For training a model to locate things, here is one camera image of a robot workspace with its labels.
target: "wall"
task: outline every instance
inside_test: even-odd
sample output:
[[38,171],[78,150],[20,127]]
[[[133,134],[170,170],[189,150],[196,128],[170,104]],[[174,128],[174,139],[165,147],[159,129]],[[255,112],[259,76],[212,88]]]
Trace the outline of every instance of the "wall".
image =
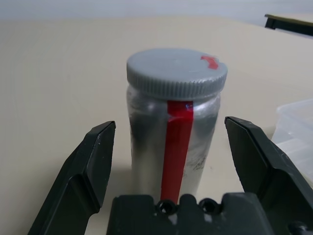
[[313,13],[313,0],[0,0],[0,19],[220,15],[264,25],[265,13]]

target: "clear plastic container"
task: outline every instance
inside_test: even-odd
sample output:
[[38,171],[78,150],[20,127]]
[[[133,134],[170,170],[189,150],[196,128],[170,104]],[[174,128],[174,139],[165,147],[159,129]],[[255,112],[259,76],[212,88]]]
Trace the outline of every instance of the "clear plastic container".
[[272,141],[283,150],[313,188],[313,99],[286,104]]

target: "red mark on lid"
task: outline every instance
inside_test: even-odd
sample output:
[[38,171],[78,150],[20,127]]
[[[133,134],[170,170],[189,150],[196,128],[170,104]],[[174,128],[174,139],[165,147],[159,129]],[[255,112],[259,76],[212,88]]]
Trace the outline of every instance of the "red mark on lid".
[[209,63],[209,69],[217,70],[219,67],[218,63],[216,63],[215,58],[211,56],[201,56],[202,60],[206,60]]

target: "screw hole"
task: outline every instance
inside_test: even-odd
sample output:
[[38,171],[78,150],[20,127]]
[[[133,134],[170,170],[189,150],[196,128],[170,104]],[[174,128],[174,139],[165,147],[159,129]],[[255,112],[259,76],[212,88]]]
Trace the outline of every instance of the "screw hole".
[[162,200],[156,206],[157,210],[165,215],[171,215],[176,212],[176,205],[171,200]]
[[216,203],[216,201],[212,199],[209,199],[209,198],[203,199],[202,201],[200,201],[199,206],[207,214],[219,213],[219,205]]

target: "transparent jar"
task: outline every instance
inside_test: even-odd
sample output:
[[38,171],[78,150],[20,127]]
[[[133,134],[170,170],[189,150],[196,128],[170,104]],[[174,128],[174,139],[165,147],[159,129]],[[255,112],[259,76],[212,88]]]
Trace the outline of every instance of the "transparent jar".
[[196,193],[226,75],[216,58],[187,49],[152,49],[128,59],[136,193],[175,203],[182,194]]

